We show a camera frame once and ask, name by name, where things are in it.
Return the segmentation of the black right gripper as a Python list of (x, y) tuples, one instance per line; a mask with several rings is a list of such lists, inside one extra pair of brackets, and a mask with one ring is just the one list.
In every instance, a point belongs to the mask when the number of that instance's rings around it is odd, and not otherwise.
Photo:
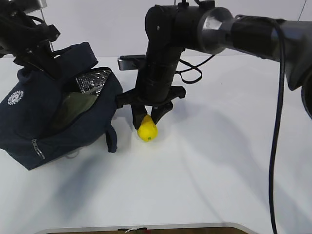
[(165, 89), (161, 89), (160, 92), (153, 90), (145, 94), (142, 90), (134, 88), (117, 95), (116, 104), (118, 108), (122, 108), (124, 105), (131, 105), (133, 126), (135, 129), (139, 129), (147, 115), (145, 106), (153, 106), (151, 118), (154, 124), (158, 124), (161, 118), (173, 109), (174, 105), (171, 101), (175, 98), (182, 99), (186, 96), (186, 90), (183, 86), (171, 86), (167, 91)]

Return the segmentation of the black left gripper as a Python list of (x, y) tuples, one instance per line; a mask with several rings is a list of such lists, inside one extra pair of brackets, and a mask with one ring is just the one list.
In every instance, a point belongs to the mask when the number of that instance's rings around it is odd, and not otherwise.
[(53, 78), (61, 76), (50, 42), (60, 36), (53, 24), (28, 16), (18, 9), (0, 11), (0, 57), (13, 55)]

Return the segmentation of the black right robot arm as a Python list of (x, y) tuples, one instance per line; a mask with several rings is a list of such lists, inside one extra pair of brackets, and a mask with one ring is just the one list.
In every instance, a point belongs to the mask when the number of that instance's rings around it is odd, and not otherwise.
[(312, 23), (237, 15), (214, 1), (190, 6), (155, 5), (145, 16), (148, 38), (144, 55), (121, 56), (120, 70), (137, 70), (136, 85), (116, 97), (117, 107), (130, 105), (138, 128), (151, 106), (154, 123), (173, 108), (173, 99), (184, 98), (186, 90), (173, 86), (177, 65), (184, 50), (215, 56), (225, 49), (280, 62), (288, 88), (301, 88), (303, 106), (312, 113)]

